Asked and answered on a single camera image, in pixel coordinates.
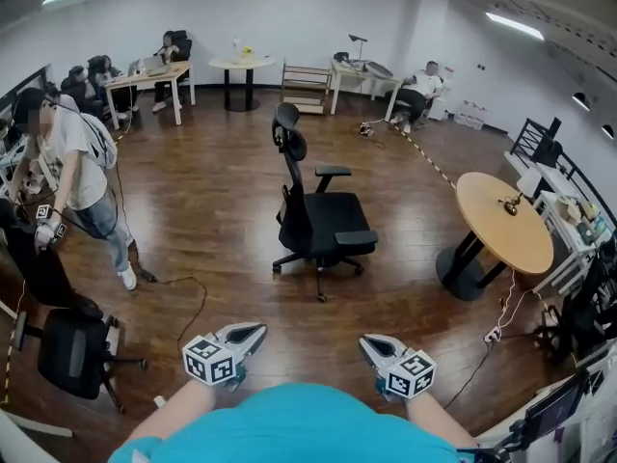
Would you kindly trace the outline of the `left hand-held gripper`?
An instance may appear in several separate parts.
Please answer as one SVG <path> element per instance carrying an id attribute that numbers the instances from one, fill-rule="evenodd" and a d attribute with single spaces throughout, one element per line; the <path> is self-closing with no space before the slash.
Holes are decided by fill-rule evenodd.
<path id="1" fill-rule="evenodd" d="M 234 392 L 247 375 L 244 359 L 255 354 L 266 336 L 267 326 L 257 322 L 234 323 L 196 336 L 182 347 L 184 369 L 206 386 Z"/>

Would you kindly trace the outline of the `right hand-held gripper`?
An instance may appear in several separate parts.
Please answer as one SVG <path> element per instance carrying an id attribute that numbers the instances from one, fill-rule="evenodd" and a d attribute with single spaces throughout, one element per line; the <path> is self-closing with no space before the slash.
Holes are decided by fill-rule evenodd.
<path id="1" fill-rule="evenodd" d="M 406 353 L 409 347 L 395 337 L 365 334 L 359 347 L 366 362 L 377 371 L 376 389 L 386 400 L 412 399 L 435 381 L 437 365 L 422 350 Z M 380 361 L 381 353 L 405 353 Z"/>

